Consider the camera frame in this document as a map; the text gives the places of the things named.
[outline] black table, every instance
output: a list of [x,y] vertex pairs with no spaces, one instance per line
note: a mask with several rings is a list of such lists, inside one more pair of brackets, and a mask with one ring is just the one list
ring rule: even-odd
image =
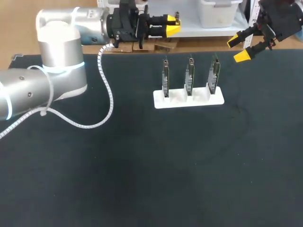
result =
[[[75,128],[35,114],[0,140],[1,227],[298,227],[303,225],[303,51],[234,63],[217,53],[225,104],[157,110],[165,55],[105,55],[110,120]],[[204,86],[213,53],[194,53]],[[190,54],[168,55],[182,88]],[[95,55],[89,88],[52,108],[82,124],[108,112]],[[12,68],[41,64],[19,57]],[[1,130],[14,122],[0,122]]]

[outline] white holder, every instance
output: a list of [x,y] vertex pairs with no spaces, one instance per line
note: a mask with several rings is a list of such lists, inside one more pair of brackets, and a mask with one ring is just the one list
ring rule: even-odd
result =
[[184,85],[182,89],[169,90],[169,97],[164,97],[162,90],[153,92],[153,99],[156,109],[203,106],[203,105],[223,105],[224,97],[219,87],[216,88],[216,93],[212,95],[206,87],[193,88],[193,95],[188,96]]

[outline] cardboard box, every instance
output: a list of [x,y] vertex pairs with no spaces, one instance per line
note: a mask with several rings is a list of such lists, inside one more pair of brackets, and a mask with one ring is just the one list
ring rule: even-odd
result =
[[112,53],[131,53],[131,52],[170,52],[177,47],[177,38],[151,38],[145,40],[143,49],[139,48],[139,43],[119,43],[118,48],[114,48]]

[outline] white storage box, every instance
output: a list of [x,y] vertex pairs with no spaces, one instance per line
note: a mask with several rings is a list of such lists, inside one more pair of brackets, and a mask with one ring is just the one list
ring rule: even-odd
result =
[[204,28],[229,27],[243,0],[198,0],[200,20]]

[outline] shelf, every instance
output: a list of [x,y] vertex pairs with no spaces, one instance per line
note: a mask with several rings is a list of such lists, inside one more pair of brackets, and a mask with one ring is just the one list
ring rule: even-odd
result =
[[174,15],[176,11],[180,13],[181,32],[173,37],[233,36],[238,31],[248,28],[245,16],[239,8],[231,27],[203,28],[200,23],[197,0],[149,0],[148,5],[151,16]]

